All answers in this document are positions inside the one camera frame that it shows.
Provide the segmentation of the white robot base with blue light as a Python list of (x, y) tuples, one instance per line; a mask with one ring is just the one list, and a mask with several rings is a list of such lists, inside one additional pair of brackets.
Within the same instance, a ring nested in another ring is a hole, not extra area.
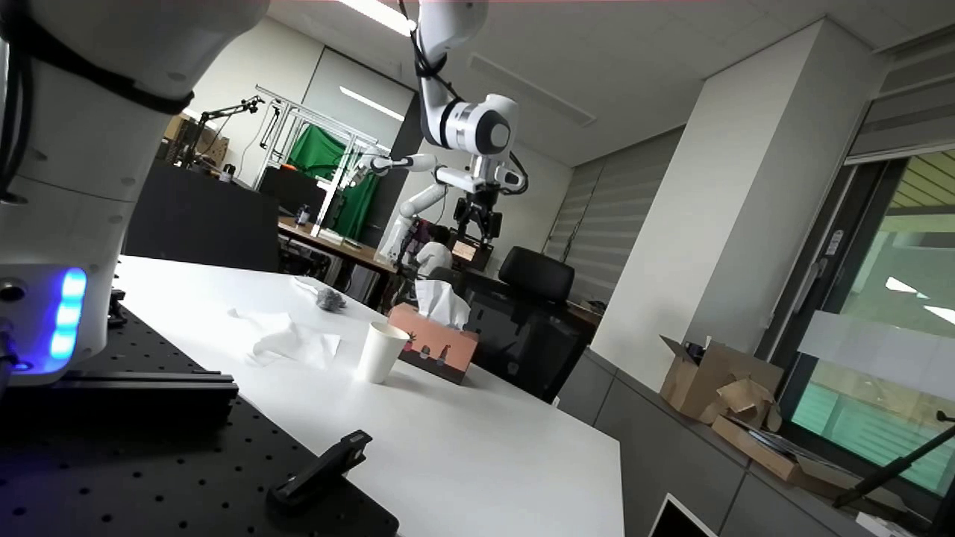
[(4, 0), (4, 382), (108, 343), (114, 267), (166, 121), (269, 0)]

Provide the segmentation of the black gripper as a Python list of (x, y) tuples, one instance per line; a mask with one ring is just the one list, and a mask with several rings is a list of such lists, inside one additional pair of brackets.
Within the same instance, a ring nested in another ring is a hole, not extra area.
[(502, 215), (478, 194), (457, 200), (453, 224), (459, 239), (474, 239), (478, 243), (489, 243), (502, 231)]

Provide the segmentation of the second white robot arm background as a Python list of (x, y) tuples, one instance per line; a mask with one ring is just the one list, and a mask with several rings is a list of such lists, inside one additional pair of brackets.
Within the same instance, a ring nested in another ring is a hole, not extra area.
[(462, 194), (478, 194), (478, 191), (487, 191), (487, 187), (495, 187), (499, 179), (487, 169), (483, 161), (478, 161), (474, 169), (468, 167), (451, 167), (451, 163), (442, 163), (436, 155), (429, 152), (414, 152), (414, 155), (405, 155), (405, 158), (384, 158), (384, 155), (377, 155), (369, 161), (369, 169), (377, 175), (387, 175), (393, 169), (408, 169), (408, 173), (427, 173), (429, 175), (429, 184), (424, 191), (418, 191), (414, 197), (404, 200), (392, 217), (392, 225), (380, 243), (380, 254), (392, 263), (399, 263), (404, 260), (404, 239), (405, 231), (411, 228), (411, 221), (436, 205), (451, 187), (462, 191)]

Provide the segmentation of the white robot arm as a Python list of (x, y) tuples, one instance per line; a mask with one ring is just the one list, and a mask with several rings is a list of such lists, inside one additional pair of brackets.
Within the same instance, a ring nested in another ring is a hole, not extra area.
[(480, 243), (502, 231), (495, 200), (529, 191), (529, 169), (513, 152), (517, 102), (499, 91), (468, 102), (442, 78), (451, 51), (480, 29), (487, 12), (487, 0), (418, 0), (411, 29), (424, 136), (472, 158), (468, 167), (439, 163), (432, 175), (462, 194), (457, 231), (478, 225)]

